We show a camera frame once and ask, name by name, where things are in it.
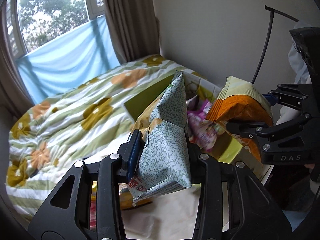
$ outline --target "silver bolt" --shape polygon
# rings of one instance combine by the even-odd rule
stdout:
[[[243,162],[236,162],[236,166],[238,168],[244,168],[244,163]]]
[[[76,161],[75,167],[80,168],[83,165],[83,161]]]
[[[202,153],[202,154],[200,154],[200,159],[201,160],[207,160],[207,159],[209,159],[209,155],[207,155],[205,153]]]
[[[110,155],[110,158],[113,159],[113,160],[116,160],[120,157],[120,155],[118,153],[113,153]]]
[[[265,144],[265,145],[262,147],[262,149],[263,149],[264,151],[267,151],[267,150],[270,149],[270,145],[269,145],[269,144]]]

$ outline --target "light blue patterned snack bag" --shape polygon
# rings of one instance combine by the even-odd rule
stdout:
[[[146,112],[152,111],[147,116],[149,126],[139,124],[146,130],[143,137],[146,144],[136,175],[128,184],[133,204],[191,187],[185,138],[188,128],[186,93],[181,72],[175,74],[172,83],[154,102],[157,102],[155,107],[150,105]]]

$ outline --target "striped bedding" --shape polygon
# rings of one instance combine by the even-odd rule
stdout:
[[[75,161],[92,163],[117,152],[133,127],[122,104],[177,70],[193,73],[148,56],[29,109],[9,134],[6,190],[15,209],[31,220]]]

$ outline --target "window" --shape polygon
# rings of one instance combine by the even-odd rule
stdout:
[[[102,0],[7,0],[13,55],[20,58],[102,14]]]

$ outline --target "brown curtain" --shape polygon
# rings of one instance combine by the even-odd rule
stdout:
[[[160,54],[152,0],[103,0],[116,56],[123,64]]]
[[[4,10],[5,5],[0,11],[0,105],[19,118],[33,103],[13,60]]]

